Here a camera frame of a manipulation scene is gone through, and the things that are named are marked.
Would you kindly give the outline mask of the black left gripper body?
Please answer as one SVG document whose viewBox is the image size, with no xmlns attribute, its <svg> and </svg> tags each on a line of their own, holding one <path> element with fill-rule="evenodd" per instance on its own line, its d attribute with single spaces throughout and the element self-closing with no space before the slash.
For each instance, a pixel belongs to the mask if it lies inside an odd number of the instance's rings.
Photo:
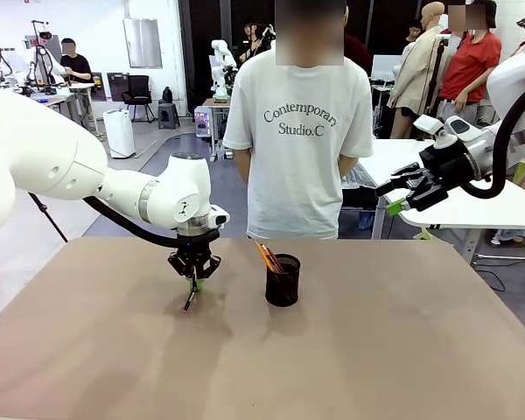
<svg viewBox="0 0 525 420">
<path fill-rule="evenodd" d="M 218 235 L 180 236 L 177 255 L 185 263 L 206 263 L 210 260 L 219 263 L 221 258 L 214 255 L 210 249 L 210 244 L 218 238 Z"/>
</svg>

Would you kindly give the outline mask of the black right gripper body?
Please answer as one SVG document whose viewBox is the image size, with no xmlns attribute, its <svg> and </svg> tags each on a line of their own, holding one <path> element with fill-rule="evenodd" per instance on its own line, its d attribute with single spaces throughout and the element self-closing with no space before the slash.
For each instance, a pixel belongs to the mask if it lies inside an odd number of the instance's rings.
<svg viewBox="0 0 525 420">
<path fill-rule="evenodd" d="M 423 167 L 447 191 L 475 180 L 475 171 L 468 149 L 463 143 L 454 143 L 443 149 L 431 145 L 419 152 Z"/>
</svg>

